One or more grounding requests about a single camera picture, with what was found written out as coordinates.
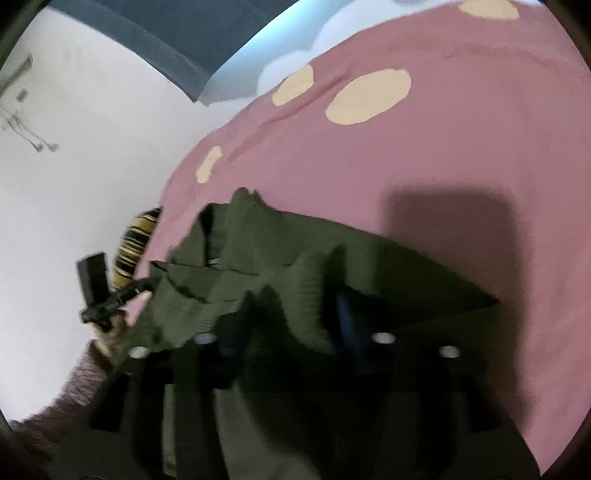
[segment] hand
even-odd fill
[[[98,351],[107,359],[111,360],[113,351],[117,348],[121,336],[127,331],[127,322],[125,318],[127,312],[120,310],[111,317],[111,330],[103,332],[103,330],[95,323],[92,324],[97,333],[95,345]]]

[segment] yellow and black striped fabric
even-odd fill
[[[138,215],[125,231],[113,262],[111,283],[114,288],[123,288],[133,279],[161,212],[159,207]]]

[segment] polka dot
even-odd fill
[[[519,18],[519,10],[509,0],[468,0],[460,5],[460,10],[478,18],[495,20]]]
[[[289,75],[271,98],[273,105],[281,106],[291,102],[302,93],[307,92],[314,85],[314,69],[312,65]]]
[[[205,183],[209,180],[209,177],[212,176],[212,169],[216,162],[222,156],[222,149],[220,147],[213,147],[207,156],[201,162],[201,165],[195,172],[195,176],[197,177],[197,181],[199,183]]]
[[[378,70],[343,88],[326,109],[326,118],[337,125],[353,125],[390,110],[404,100],[411,86],[406,70]]]

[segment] pink bedspread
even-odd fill
[[[362,31],[205,138],[139,274],[242,186],[415,248],[504,303],[491,381],[544,471],[591,406],[591,74],[545,8],[479,2]]]

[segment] jacket sleeve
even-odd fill
[[[9,423],[17,440],[40,466],[49,466],[110,368],[95,343],[89,343],[52,404],[26,420]]]

